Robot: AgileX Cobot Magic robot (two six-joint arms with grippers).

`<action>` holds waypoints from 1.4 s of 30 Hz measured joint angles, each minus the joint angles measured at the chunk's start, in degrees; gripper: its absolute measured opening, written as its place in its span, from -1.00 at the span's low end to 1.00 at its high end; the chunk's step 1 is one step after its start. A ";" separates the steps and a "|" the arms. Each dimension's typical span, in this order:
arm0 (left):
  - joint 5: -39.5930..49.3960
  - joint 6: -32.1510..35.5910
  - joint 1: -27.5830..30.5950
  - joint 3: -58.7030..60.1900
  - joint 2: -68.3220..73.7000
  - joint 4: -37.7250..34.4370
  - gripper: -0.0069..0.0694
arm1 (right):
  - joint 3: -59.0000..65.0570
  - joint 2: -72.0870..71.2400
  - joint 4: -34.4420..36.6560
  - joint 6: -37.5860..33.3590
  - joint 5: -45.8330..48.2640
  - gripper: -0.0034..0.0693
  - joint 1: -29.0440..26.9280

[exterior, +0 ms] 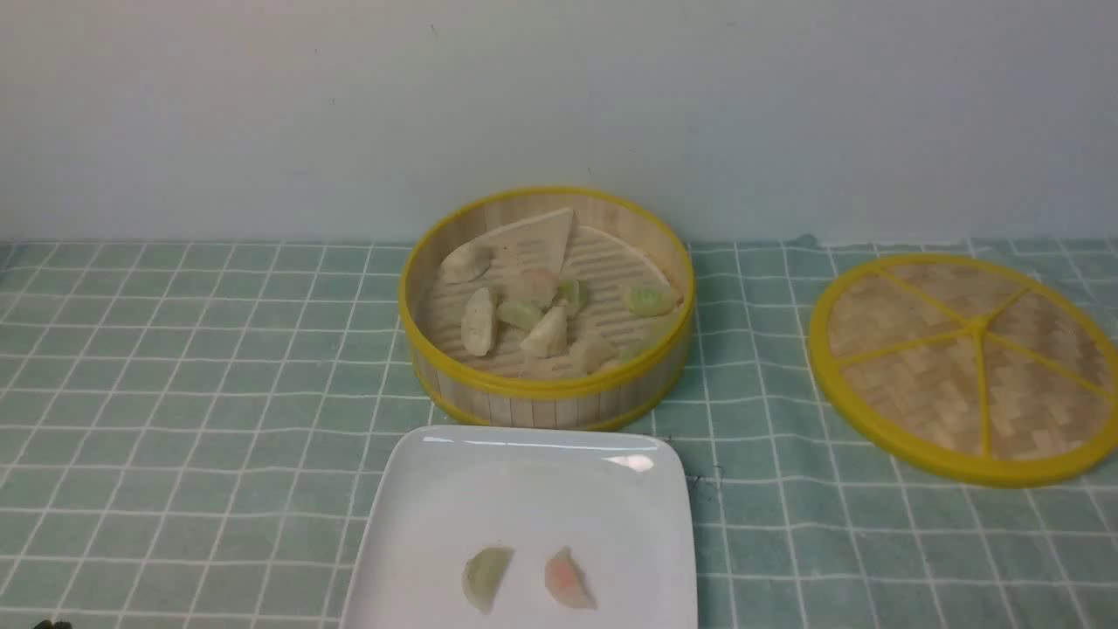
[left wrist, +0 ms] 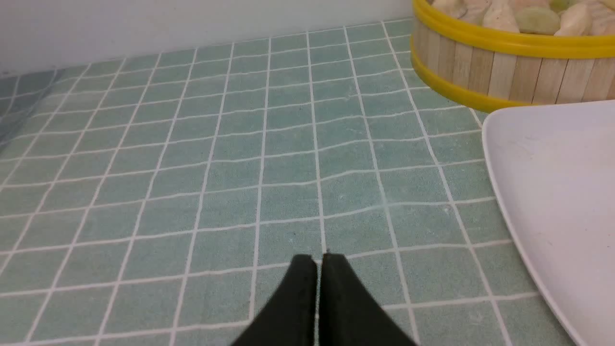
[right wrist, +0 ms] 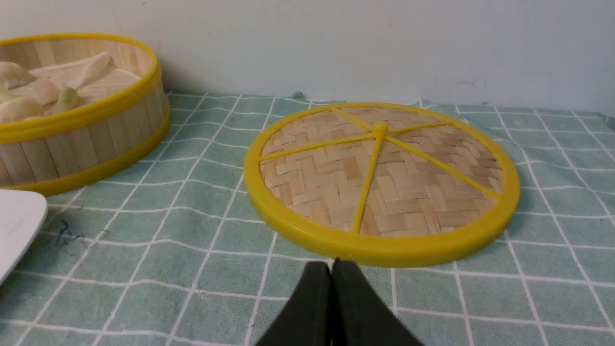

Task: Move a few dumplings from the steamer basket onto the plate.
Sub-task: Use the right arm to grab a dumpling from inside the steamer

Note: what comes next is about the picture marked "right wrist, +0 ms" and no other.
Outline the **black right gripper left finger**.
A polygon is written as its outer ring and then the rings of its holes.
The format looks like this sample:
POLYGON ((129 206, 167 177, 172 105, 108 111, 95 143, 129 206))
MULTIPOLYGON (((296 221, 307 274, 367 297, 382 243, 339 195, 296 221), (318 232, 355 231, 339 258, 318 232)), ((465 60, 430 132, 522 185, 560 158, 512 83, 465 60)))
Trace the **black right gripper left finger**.
POLYGON ((330 294, 329 266, 323 261, 309 261, 289 300, 258 346, 329 346, 330 294))

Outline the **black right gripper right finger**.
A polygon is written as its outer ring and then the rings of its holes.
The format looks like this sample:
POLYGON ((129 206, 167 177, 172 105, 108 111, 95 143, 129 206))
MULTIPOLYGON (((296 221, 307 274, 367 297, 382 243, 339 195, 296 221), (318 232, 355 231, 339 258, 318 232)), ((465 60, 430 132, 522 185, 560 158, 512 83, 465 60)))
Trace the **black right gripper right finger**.
POLYGON ((421 346, 380 299, 355 262, 332 265, 333 346, 421 346))

